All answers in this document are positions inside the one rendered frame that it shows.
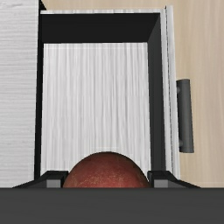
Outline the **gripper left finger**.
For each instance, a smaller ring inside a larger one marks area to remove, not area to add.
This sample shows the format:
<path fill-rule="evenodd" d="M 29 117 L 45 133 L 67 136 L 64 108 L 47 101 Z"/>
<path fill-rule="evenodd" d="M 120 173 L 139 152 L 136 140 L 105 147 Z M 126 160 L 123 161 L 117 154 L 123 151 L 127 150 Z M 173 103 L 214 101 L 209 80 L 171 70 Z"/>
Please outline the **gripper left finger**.
<path fill-rule="evenodd" d="M 61 188 L 67 176 L 68 171 L 46 171 L 38 179 L 17 185 L 17 188 Z"/>

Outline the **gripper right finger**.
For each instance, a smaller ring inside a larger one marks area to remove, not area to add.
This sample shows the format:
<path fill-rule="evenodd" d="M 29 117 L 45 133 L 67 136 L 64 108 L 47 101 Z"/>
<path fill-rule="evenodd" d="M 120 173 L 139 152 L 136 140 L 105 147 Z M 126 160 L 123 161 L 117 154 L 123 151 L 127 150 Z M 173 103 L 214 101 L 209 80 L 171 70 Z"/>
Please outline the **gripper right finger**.
<path fill-rule="evenodd" d="M 147 178 L 153 188 L 197 188 L 196 185 L 176 179 L 169 171 L 148 171 Z"/>

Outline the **open cabinet drawer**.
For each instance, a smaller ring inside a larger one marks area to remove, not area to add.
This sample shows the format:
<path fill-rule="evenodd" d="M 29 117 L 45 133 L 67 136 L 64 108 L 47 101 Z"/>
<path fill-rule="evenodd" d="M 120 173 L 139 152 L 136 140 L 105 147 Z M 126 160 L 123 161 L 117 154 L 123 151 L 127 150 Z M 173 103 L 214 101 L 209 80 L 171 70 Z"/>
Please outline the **open cabinet drawer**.
<path fill-rule="evenodd" d="M 34 176 L 100 151 L 180 176 L 173 8 L 38 13 Z"/>

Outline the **cabinet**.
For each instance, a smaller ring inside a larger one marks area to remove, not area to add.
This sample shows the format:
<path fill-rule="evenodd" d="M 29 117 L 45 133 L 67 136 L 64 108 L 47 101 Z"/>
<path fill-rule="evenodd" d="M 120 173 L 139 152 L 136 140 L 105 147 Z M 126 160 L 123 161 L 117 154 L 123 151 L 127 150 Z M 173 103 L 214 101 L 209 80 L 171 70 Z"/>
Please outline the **cabinet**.
<path fill-rule="evenodd" d="M 0 188 L 34 178 L 39 0 L 0 0 Z"/>

